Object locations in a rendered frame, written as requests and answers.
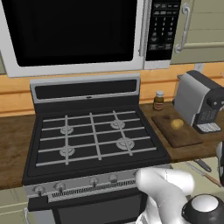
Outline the yellow potato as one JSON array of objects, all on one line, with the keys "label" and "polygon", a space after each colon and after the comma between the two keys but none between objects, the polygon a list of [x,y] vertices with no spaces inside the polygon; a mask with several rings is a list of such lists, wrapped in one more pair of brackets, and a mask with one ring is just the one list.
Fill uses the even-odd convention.
[{"label": "yellow potato", "polygon": [[184,125],[184,121],[181,120],[181,119],[174,119],[174,120],[171,121],[171,127],[174,130],[180,129],[183,125]]}]

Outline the dark wooden cutting board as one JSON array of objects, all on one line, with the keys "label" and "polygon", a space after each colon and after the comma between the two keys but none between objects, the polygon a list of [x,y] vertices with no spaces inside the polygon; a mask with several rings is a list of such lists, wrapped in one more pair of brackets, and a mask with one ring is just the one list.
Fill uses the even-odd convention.
[{"label": "dark wooden cutting board", "polygon": [[[171,121],[181,119],[184,125],[180,129],[173,129]],[[190,145],[202,144],[199,133],[190,126],[179,114],[155,115],[151,120],[166,138],[172,148],[185,147]]]}]

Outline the black and silver gas stove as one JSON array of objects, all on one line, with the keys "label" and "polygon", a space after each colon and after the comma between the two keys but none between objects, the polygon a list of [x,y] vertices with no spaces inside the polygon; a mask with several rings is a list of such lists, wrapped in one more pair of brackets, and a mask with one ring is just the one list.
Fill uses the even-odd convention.
[{"label": "black and silver gas stove", "polygon": [[[137,187],[135,173],[171,159],[139,107],[140,76],[90,75],[30,82],[36,119],[22,184],[49,202]],[[115,174],[118,181],[109,182]],[[98,178],[93,188],[89,181]],[[63,192],[54,186],[62,182]],[[38,196],[36,186],[45,192]]]}]

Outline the brown jar with white lid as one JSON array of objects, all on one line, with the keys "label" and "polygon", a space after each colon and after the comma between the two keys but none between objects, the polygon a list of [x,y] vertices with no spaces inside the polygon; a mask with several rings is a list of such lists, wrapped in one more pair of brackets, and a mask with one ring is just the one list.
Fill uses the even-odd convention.
[{"label": "brown jar with white lid", "polygon": [[161,110],[164,105],[164,91],[157,91],[154,97],[153,108],[155,110]]}]

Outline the silver and black coffee machine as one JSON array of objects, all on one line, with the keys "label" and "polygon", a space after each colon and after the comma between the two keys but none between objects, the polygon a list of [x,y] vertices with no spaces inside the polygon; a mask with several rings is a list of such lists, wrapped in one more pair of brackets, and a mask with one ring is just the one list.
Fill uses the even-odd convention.
[{"label": "silver and black coffee machine", "polygon": [[221,131],[215,120],[224,107],[224,87],[203,73],[191,70],[180,75],[172,103],[185,121],[199,133]]}]

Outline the pale green drawer front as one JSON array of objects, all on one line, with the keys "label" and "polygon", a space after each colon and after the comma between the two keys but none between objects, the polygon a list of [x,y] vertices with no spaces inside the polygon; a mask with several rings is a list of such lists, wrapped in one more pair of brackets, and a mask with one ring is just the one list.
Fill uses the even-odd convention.
[{"label": "pale green drawer front", "polygon": [[[212,171],[209,172],[208,175],[218,180],[219,173],[218,173],[217,157],[204,158],[203,161],[212,168]],[[224,200],[224,187],[218,187],[216,184],[211,182],[205,176],[201,176],[199,173],[197,173],[195,170],[189,167],[185,162],[175,163],[172,164],[171,166],[173,169],[189,172],[192,174],[195,181],[195,187],[193,193],[191,194],[192,197],[198,194],[208,193]]]},{"label": "pale green drawer front", "polygon": [[23,187],[0,190],[0,224],[26,224],[28,199]]}]

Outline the black oven door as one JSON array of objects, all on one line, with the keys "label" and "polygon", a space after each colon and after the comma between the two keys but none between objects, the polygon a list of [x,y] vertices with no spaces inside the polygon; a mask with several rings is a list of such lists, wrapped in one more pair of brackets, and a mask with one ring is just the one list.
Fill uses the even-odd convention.
[{"label": "black oven door", "polygon": [[136,187],[49,202],[29,199],[37,224],[130,224],[145,209],[147,195]]}]

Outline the dark grey peeler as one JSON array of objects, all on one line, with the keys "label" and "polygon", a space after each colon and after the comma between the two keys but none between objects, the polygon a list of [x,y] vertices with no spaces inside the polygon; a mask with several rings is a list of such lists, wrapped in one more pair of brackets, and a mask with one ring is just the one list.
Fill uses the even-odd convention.
[{"label": "dark grey peeler", "polygon": [[212,168],[207,163],[205,163],[202,159],[194,159],[193,161],[197,163],[200,167],[202,167],[205,171],[207,172],[212,171]]}]

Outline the pale green cupboard door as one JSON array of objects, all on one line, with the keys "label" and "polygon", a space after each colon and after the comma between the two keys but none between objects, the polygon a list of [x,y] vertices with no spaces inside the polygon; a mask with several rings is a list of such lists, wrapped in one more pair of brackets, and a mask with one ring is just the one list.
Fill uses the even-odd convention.
[{"label": "pale green cupboard door", "polygon": [[[172,64],[224,61],[224,0],[181,0],[190,6],[186,41],[180,53],[172,51]],[[186,15],[179,11],[174,45],[182,40]]]}]

